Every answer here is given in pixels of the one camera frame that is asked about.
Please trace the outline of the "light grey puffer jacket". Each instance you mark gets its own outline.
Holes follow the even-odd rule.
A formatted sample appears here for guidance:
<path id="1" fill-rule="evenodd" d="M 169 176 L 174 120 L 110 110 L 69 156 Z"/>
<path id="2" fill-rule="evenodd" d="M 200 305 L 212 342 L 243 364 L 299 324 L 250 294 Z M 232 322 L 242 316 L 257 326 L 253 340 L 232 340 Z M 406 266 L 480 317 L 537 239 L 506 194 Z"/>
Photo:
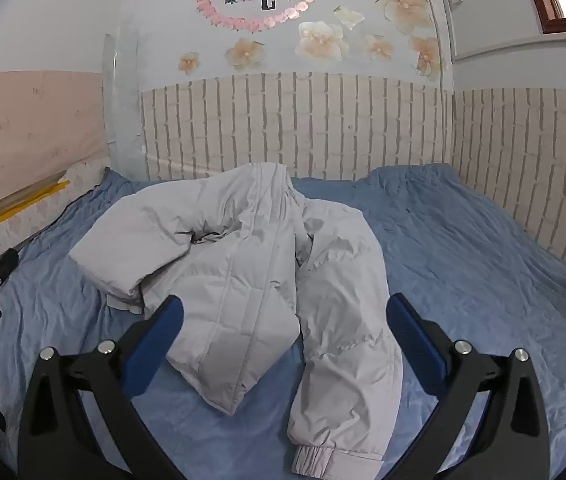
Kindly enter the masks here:
<path id="1" fill-rule="evenodd" d="M 117 309 L 152 314 L 181 299 L 168 362 L 222 413 L 300 342 L 293 471 L 379 474 L 403 367 L 382 248 L 359 210 L 306 197 L 283 165 L 254 162 L 117 200 L 70 258 Z"/>

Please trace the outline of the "pink floral curtain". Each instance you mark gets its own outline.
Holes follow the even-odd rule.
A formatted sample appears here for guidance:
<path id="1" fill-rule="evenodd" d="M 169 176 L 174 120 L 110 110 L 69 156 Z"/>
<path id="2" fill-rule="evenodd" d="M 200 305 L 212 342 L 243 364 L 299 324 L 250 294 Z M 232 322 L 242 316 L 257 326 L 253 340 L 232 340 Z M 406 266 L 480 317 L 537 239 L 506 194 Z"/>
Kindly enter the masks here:
<path id="1" fill-rule="evenodd" d="M 102 87 L 97 73 L 0 73 L 0 200 L 108 154 Z"/>

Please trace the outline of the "blue bed sheet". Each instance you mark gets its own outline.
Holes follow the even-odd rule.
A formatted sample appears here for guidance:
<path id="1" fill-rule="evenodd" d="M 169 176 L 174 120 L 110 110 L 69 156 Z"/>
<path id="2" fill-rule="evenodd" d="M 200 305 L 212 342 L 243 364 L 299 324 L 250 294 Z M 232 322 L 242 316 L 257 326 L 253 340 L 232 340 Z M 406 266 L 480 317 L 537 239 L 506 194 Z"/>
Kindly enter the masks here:
<path id="1" fill-rule="evenodd" d="M 451 339 L 505 356 L 526 349 L 548 419 L 551 474 L 566 471 L 566 263 L 443 165 L 385 167 L 355 181 L 298 179 L 310 198 L 360 209 L 383 249 L 391 290 Z M 114 171 L 20 251 L 0 290 L 0 456 L 14 465 L 27 385 L 39 351 L 84 353 L 118 338 L 134 316 L 109 308 L 70 260 L 72 248 L 140 182 Z M 153 436 L 191 479 L 288 479 L 289 408 L 304 369 L 295 344 L 232 416 L 206 404 L 169 365 L 134 402 Z"/>

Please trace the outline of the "clear plastic sheet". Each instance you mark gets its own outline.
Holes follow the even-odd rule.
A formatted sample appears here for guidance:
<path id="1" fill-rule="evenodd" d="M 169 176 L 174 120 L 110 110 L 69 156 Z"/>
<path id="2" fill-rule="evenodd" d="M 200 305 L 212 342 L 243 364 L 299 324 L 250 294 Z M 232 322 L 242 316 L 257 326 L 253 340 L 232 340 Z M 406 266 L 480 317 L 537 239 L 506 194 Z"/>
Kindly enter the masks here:
<path id="1" fill-rule="evenodd" d="M 106 34 L 102 60 L 103 119 L 113 168 L 130 180 L 147 180 L 139 73 L 139 34 L 120 24 Z"/>

